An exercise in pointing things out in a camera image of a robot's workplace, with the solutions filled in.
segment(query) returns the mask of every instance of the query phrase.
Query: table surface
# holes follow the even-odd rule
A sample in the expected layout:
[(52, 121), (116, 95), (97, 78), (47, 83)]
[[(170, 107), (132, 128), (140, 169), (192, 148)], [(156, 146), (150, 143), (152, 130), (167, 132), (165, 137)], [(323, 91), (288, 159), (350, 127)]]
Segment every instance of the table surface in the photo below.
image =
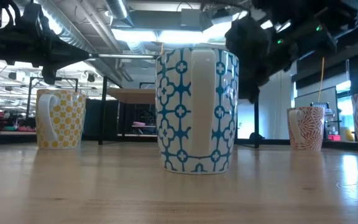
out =
[(0, 146), (0, 223), (358, 223), (358, 152), (239, 146), (229, 172), (161, 169), (156, 143)]
[(107, 94), (128, 104), (155, 104), (155, 90), (108, 88)]

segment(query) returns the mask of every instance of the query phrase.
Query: yellow dots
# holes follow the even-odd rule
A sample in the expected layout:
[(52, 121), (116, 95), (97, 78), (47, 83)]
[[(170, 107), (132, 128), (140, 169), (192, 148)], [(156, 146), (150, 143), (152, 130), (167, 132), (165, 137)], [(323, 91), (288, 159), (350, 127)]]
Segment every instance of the yellow dots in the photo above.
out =
[(67, 106), (66, 107), (66, 112), (67, 113), (70, 113), (70, 112), (72, 112), (73, 111), (73, 107), (72, 106)]
[(65, 122), (66, 122), (66, 124), (70, 124), (71, 123), (71, 118), (66, 118)]
[(59, 112), (61, 110), (61, 107), (59, 105), (57, 105), (53, 108), (53, 110), (56, 112)]
[(57, 141), (52, 142), (52, 147), (58, 147), (59, 143)]
[(54, 117), (53, 122), (54, 122), (55, 124), (60, 123), (60, 118)]

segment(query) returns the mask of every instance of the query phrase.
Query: white mug handle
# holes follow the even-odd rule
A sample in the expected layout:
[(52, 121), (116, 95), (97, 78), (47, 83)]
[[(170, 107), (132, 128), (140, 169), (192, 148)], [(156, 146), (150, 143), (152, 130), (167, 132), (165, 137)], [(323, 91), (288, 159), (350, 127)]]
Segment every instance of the white mug handle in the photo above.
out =
[(292, 134), (295, 138), (296, 143), (306, 143), (306, 140), (301, 135), (301, 130), (298, 125), (298, 116), (301, 116), (303, 112), (301, 110), (291, 110), (289, 117), (290, 117), (290, 127), (292, 130)]
[(215, 104), (216, 56), (212, 49), (191, 52), (191, 100), (193, 116), (191, 152), (193, 156), (210, 154)]
[(57, 141), (57, 133), (53, 129), (52, 119), (49, 115), (49, 111), (57, 105), (59, 99), (52, 94), (43, 94), (38, 100), (38, 114), (40, 120), (44, 121), (43, 128), (45, 128), (45, 140)]

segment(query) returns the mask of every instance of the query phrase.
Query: black equipment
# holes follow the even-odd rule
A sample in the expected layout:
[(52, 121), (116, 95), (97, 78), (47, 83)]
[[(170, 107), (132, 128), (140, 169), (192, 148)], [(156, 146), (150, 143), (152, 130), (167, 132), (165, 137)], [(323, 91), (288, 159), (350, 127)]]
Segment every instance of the black equipment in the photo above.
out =
[(335, 51), (337, 39), (358, 27), (358, 0), (252, 0), (252, 5), (266, 12), (261, 22), (275, 26), (263, 30), (248, 13), (225, 35), (226, 47), (240, 61), (239, 97), (251, 103), (271, 75), (315, 50)]
[[(9, 6), (14, 9), (14, 21)], [(58, 69), (89, 58), (88, 52), (60, 40), (49, 28), (40, 4), (31, 1), (21, 16), (13, 0), (0, 0), (0, 27), (2, 9), (7, 11), (10, 21), (0, 29), (0, 60), (9, 65), (21, 61), (43, 66), (45, 83), (53, 85)]]

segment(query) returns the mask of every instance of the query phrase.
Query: ductwork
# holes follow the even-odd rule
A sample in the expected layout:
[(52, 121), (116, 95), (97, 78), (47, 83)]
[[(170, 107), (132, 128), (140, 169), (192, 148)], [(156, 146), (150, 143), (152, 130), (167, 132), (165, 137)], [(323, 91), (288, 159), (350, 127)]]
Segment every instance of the ductwork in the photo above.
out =
[(127, 24), (130, 27), (134, 26), (129, 12), (127, 10), (127, 3), (125, 0), (106, 0), (107, 9), (110, 12), (112, 20), (117, 19)]
[[(24, 8), (31, 0), (15, 0), (16, 4)], [(71, 23), (71, 21), (62, 13), (62, 11), (51, 0), (38, 0), (42, 8), (50, 14), (56, 23), (62, 28), (60, 37), (65, 42), (75, 47), (86, 50), (87, 52), (96, 52), (96, 49), (85, 39), (81, 32)], [(117, 84), (122, 82), (122, 73), (110, 67), (103, 59), (86, 62), (97, 69), (101, 74), (110, 77)]]

